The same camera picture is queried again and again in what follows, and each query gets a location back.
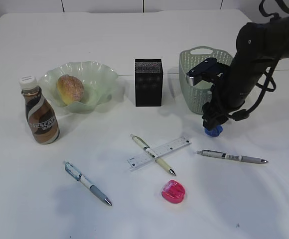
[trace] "bread roll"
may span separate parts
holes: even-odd
[[[84,95],[83,83],[74,76],[61,76],[56,84],[62,101],[69,105],[74,101],[81,101]]]

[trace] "black speaker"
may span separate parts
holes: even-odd
[[[161,106],[163,69],[161,59],[135,60],[136,106]]]

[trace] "pencil sharpener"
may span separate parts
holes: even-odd
[[[171,203],[181,203],[184,199],[185,189],[177,181],[170,180],[161,192],[162,196]]]
[[[136,107],[161,106],[162,79],[161,59],[135,60]]]

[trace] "coffee bottle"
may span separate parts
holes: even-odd
[[[59,136],[59,127],[55,112],[41,93],[41,88],[33,76],[19,80],[21,93],[25,98],[26,120],[38,143],[54,142]]]

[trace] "white wall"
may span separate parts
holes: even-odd
[[[65,11],[142,12],[142,0],[63,0]]]
[[[143,0],[62,0],[65,11],[142,12]],[[240,9],[254,22],[267,22],[259,13],[261,0],[144,0],[144,11],[185,9]],[[266,0],[267,12],[282,12]],[[61,0],[0,0],[0,17],[8,12],[62,12]]]
[[[9,12],[62,12],[61,0],[0,0],[0,17]]]
[[[265,23],[269,21],[269,18],[260,14],[260,2],[261,0],[223,0],[222,9],[239,9],[252,21]],[[284,0],[284,2],[289,7],[289,0]],[[266,0],[264,8],[267,13],[278,12],[280,16],[288,16],[280,9],[275,0]]]
[[[220,9],[222,0],[144,0],[144,11]]]

